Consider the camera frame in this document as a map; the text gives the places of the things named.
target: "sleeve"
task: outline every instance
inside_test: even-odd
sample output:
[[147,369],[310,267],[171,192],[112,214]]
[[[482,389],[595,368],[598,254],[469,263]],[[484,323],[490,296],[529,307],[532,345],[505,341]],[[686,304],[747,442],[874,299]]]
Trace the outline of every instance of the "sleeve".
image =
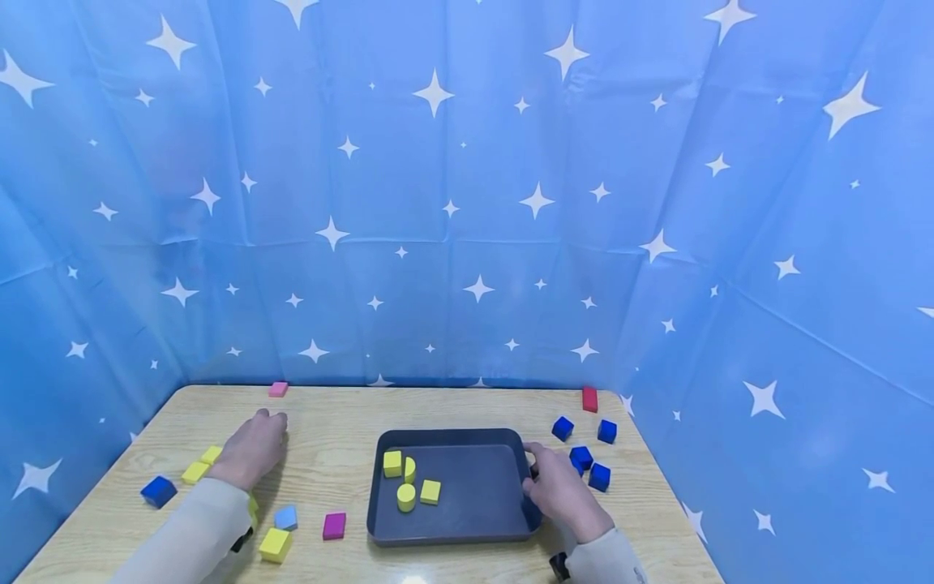
[[249,527],[249,495],[203,478],[110,582],[199,584]]
[[648,584],[630,541],[618,529],[578,545],[567,566],[574,584]]

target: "yellow cube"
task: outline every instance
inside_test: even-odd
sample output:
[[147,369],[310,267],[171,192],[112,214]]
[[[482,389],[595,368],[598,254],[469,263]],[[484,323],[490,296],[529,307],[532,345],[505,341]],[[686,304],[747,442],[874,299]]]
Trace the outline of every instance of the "yellow cube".
[[182,482],[193,485],[204,478],[210,468],[208,464],[204,464],[201,461],[191,463],[181,475]]
[[220,452],[223,450],[220,446],[212,446],[205,450],[205,453],[201,455],[201,462],[204,464],[213,464],[215,460],[220,456]]
[[291,549],[291,532],[271,528],[260,544],[260,555],[267,562],[283,563]]
[[441,483],[436,480],[421,481],[421,502],[427,505],[438,505],[441,495]]
[[399,450],[383,454],[383,475],[386,478],[401,477],[403,475],[403,454]]

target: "blue curtain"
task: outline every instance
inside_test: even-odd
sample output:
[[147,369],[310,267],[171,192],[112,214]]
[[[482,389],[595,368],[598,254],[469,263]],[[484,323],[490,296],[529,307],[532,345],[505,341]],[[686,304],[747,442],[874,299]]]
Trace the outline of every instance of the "blue curtain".
[[176,388],[284,378],[610,389],[728,584],[929,582],[932,29],[3,0],[0,580]]

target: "yellow block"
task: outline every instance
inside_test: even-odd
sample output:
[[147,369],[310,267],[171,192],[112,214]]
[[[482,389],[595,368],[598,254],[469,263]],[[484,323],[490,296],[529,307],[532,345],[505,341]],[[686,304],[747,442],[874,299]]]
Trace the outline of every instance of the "yellow block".
[[386,478],[403,475],[403,454],[399,450],[383,453],[383,474]]
[[421,481],[421,502],[428,505],[438,505],[441,496],[441,483],[436,480]]
[[211,467],[207,464],[198,461],[196,463],[191,463],[189,467],[181,475],[182,482],[193,485],[194,483],[201,480]]
[[405,474],[403,480],[410,485],[415,484],[415,459],[410,456],[405,457]]
[[408,513],[415,508],[415,487],[408,483],[399,485],[396,491],[396,502],[399,504],[399,510]]
[[212,446],[205,450],[205,453],[201,455],[201,462],[204,464],[213,464],[215,460],[220,456],[220,452],[223,450],[220,446]]
[[271,528],[260,544],[260,555],[267,562],[283,563],[291,549],[291,532]]

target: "blue block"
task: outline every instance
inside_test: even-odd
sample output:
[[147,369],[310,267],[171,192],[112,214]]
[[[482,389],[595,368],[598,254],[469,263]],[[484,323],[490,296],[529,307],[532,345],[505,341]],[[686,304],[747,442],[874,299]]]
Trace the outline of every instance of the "blue block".
[[147,503],[157,509],[161,509],[166,503],[172,500],[172,497],[174,497],[177,492],[178,489],[175,488],[171,480],[166,477],[155,477],[148,485],[143,487],[143,490],[140,491],[139,494],[143,495],[143,499],[145,499]]
[[594,463],[590,467],[590,481],[587,484],[597,491],[606,492],[610,487],[610,469],[602,464]]
[[276,512],[276,529],[287,532],[298,528],[298,512],[295,505],[284,506]]
[[570,420],[561,416],[558,420],[555,421],[555,425],[551,427],[551,434],[554,434],[555,437],[561,442],[567,442],[568,436],[571,435],[571,431],[574,429],[574,425]]
[[609,420],[600,420],[597,439],[607,444],[613,444],[616,441],[616,424]]
[[590,470],[590,466],[593,464],[593,456],[590,455],[590,450],[586,446],[575,446],[571,449],[571,461],[577,461],[581,468]]

